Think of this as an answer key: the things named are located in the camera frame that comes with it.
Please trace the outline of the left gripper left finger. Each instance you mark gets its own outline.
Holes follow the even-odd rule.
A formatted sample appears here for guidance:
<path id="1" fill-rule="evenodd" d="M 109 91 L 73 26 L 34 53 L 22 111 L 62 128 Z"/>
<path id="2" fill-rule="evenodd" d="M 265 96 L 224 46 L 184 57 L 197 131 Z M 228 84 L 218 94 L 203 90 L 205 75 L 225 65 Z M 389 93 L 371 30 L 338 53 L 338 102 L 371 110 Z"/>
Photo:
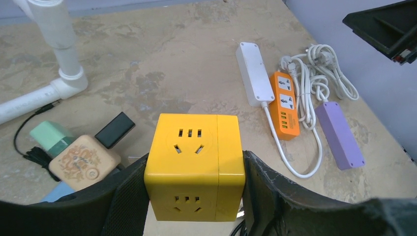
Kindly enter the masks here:
<path id="1" fill-rule="evenodd" d="M 144 184 L 148 156 L 55 202 L 0 203 L 2 236 L 141 236 L 149 196 Z"/>

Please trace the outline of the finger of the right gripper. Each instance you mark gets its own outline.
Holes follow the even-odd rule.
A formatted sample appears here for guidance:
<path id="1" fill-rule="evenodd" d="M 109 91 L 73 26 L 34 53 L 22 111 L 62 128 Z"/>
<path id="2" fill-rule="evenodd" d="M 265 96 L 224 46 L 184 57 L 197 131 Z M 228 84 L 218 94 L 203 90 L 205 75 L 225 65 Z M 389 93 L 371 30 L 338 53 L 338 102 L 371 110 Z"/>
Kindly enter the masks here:
<path id="1" fill-rule="evenodd" d="M 417 59 L 417 1 L 404 0 L 348 14 L 353 33 L 400 65 Z"/>

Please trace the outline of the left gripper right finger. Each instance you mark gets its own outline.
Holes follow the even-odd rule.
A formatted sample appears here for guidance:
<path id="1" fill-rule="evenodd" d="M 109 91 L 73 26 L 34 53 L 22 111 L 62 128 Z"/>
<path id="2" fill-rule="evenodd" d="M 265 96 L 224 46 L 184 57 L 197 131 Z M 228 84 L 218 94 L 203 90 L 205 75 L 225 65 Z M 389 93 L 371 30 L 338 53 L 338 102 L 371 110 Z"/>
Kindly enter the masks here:
<path id="1" fill-rule="evenodd" d="M 349 204 L 308 190 L 243 152 L 244 218 L 250 236 L 414 236 L 416 199 Z"/>

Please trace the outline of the wooden cube adapter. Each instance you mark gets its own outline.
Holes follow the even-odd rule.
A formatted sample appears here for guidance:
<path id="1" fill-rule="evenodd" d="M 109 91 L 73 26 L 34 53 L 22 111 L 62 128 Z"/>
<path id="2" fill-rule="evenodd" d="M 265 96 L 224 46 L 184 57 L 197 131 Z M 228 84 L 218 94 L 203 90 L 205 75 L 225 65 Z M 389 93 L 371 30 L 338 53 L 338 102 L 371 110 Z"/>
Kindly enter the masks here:
<path id="1" fill-rule="evenodd" d="M 73 190 L 79 191 L 103 180 L 121 157 L 105 148 L 96 138 L 82 135 L 55 157 L 50 171 Z"/>

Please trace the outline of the black power adapter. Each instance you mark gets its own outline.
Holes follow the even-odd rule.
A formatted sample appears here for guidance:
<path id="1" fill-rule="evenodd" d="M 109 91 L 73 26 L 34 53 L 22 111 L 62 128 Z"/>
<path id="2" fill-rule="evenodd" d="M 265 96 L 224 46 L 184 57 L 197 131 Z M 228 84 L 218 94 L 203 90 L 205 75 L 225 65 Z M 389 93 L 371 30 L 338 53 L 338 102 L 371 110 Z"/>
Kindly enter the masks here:
<path id="1" fill-rule="evenodd" d="M 95 134 L 94 137 L 106 149 L 112 149 L 135 126 L 136 124 L 124 112 L 121 112 Z"/>

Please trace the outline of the yellow cube socket adapter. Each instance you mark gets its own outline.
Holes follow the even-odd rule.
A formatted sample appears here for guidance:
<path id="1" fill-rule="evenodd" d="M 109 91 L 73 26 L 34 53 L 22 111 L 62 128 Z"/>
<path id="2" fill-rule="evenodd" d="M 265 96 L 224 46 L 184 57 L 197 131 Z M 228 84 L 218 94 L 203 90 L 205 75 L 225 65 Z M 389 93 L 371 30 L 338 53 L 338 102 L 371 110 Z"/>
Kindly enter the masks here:
<path id="1" fill-rule="evenodd" d="M 158 221 L 235 221 L 245 186 L 237 116 L 161 114 L 144 183 Z"/>

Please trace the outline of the purple power strip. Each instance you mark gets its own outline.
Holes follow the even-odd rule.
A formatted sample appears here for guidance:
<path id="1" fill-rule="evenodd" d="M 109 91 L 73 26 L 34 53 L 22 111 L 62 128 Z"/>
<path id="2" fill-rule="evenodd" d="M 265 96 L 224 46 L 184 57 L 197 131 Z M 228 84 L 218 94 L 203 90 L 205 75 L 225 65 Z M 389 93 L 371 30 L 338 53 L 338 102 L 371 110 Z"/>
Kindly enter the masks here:
<path id="1" fill-rule="evenodd" d="M 361 150 L 337 102 L 324 102 L 315 108 L 336 165 L 340 170 L 365 165 Z"/>

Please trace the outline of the orange power strip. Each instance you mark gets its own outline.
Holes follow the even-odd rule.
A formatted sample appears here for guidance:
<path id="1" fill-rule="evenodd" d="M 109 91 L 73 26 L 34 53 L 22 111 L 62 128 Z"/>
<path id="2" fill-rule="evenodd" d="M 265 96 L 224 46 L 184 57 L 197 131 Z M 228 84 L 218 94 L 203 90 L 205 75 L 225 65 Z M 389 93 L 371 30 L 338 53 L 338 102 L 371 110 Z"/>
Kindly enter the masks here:
<path id="1" fill-rule="evenodd" d="M 276 71 L 269 78 L 275 100 L 269 111 L 278 139 L 290 141 L 300 135 L 295 87 L 290 75 Z"/>

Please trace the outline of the white power strip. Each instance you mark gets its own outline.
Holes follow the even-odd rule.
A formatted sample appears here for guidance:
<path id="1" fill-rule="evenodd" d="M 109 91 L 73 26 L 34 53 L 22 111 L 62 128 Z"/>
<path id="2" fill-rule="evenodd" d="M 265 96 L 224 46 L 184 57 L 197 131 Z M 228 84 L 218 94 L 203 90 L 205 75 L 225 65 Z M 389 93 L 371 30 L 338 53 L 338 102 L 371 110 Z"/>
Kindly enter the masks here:
<path id="1" fill-rule="evenodd" d="M 264 107 L 275 100 L 260 48 L 255 43 L 241 42 L 236 58 L 248 103 Z"/>

